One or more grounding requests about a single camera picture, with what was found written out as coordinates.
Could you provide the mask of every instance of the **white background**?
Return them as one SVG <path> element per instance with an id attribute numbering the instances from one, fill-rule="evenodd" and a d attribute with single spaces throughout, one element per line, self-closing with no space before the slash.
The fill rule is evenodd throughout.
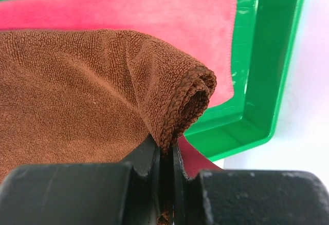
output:
<path id="1" fill-rule="evenodd" d="M 329 189 L 328 53 L 329 0 L 305 0 L 276 133 L 224 168 L 309 171 Z"/>

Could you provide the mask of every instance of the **green tray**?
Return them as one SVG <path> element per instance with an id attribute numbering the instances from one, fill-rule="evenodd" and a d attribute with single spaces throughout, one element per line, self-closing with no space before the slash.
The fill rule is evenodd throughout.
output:
<path id="1" fill-rule="evenodd" d="M 274 134 L 302 1 L 237 0 L 234 97 L 206 110 L 185 133 L 210 160 L 266 143 Z"/>

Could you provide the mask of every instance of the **pink towel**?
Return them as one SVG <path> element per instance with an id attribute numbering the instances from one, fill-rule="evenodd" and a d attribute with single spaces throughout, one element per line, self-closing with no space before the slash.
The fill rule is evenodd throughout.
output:
<path id="1" fill-rule="evenodd" d="M 194 148 L 184 136 L 178 139 L 180 155 L 183 160 L 185 172 L 188 177 L 194 178 L 200 170 L 222 170 L 209 161 L 196 148 Z"/>
<path id="2" fill-rule="evenodd" d="M 231 43 L 236 0 L 14 0 L 0 3 L 0 30 L 132 29 L 160 38 L 212 69 L 209 106 L 233 96 Z"/>

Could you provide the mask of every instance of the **brown towel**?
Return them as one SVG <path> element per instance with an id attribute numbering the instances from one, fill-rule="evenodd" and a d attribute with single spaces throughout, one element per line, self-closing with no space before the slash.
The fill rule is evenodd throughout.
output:
<path id="1" fill-rule="evenodd" d="M 20 164 L 116 162 L 148 133 L 166 151 L 215 76 L 135 31 L 0 32 L 0 182 Z"/>

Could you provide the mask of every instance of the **folded towel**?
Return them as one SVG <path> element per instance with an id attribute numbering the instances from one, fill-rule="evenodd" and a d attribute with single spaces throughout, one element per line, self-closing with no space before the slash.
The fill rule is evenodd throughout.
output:
<path id="1" fill-rule="evenodd" d="M 209 107 L 233 96 L 236 0 L 14 0 L 0 3 L 0 29 L 131 29 L 153 35 L 214 71 Z"/>
<path id="2" fill-rule="evenodd" d="M 20 164 L 116 162 L 148 133 L 164 152 L 216 80 L 191 56 L 124 30 L 0 32 L 0 181 Z"/>

